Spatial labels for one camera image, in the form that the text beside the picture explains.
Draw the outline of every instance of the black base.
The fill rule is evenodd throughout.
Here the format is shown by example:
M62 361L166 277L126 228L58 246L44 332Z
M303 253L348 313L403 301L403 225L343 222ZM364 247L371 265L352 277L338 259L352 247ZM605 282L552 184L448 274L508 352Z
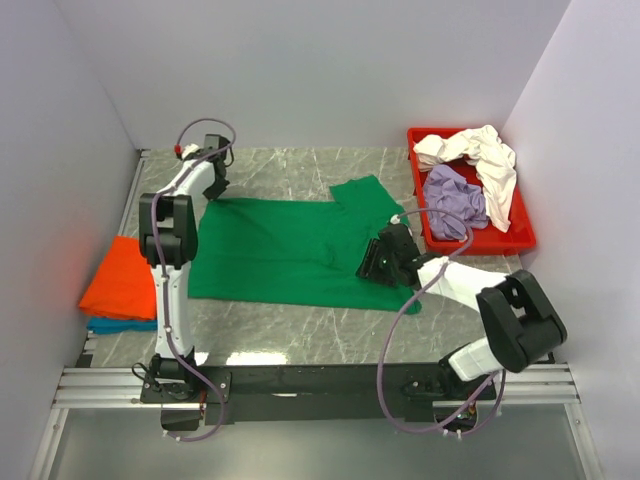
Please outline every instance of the black base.
M279 365L198 367L216 386L224 384L225 423L270 420L332 420L382 418L376 393L375 364L365 365ZM452 382L437 363L386 365L384 393L394 416L408 422L433 422L433 402L466 400L485 380ZM180 403L189 387L179 384L143 388L142 403ZM193 402L204 398L202 390L192 390ZM496 398L493 385L478 398ZM206 424L218 420L220 405L207 392Z

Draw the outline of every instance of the gray floor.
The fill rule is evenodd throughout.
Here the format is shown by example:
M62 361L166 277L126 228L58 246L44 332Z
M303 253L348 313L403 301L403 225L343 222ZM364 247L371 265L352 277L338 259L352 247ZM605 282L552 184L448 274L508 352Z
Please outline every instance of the gray floor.
M462 442L397 433L385 420L337 420L240 423L178 445L162 437L157 410L72 410L50 478L586 478L562 405L503 410Z
M137 198L165 186L179 170L173 152L152 151L145 160L124 235L138 232ZM404 148L238 149L229 169L226 196L289 200L331 200L328 187L376 175L406 209L416 208L413 180ZM195 199L196 218L204 197ZM420 233L417 216L412 229ZM466 257L465 263L498 272L520 268L518 257ZM391 362L436 361L456 347L480 338L479 315L456 302L425 295L423 309L406 316L388 354ZM377 361L394 314L217 300L189 300L197 360L206 364L329 364ZM147 362L155 335L128 332L102 336L93 367L127 367Z

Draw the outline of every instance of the purple cloth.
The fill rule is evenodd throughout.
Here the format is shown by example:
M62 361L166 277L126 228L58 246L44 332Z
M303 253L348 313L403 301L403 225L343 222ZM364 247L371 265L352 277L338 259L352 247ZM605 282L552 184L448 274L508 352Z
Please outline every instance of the purple cloth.
M489 220L482 187L469 185L467 180L447 165L437 165L422 187L427 206L454 213L471 228L485 228ZM428 212L429 226L439 240L463 240L464 226L449 215Z

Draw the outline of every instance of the white panel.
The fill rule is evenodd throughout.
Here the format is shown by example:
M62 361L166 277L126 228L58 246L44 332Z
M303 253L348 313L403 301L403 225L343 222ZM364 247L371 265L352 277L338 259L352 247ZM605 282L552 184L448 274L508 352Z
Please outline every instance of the white panel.
M504 129L607 478L638 478L640 3L574 0Z
M136 146L157 148L203 115L243 146L501 127L569 0L56 2Z
M176 445L162 437L157 410L138 409L72 410L67 428L52 479L585 479L559 405L504 407L462 442L398 434L376 419L240 422Z
M25 478L133 147L53 2L0 1L0 478Z

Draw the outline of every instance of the white cloth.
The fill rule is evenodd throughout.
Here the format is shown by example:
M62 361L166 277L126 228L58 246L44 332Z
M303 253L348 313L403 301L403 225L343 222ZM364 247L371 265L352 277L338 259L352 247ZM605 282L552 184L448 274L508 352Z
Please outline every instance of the white cloth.
M484 187L487 215L491 223L501 232L509 229L509 211L516 186L516 154L502 143L495 128L491 125L470 128L448 139L427 135L413 147L413 151L418 154L422 171L468 155L467 163L475 165Z

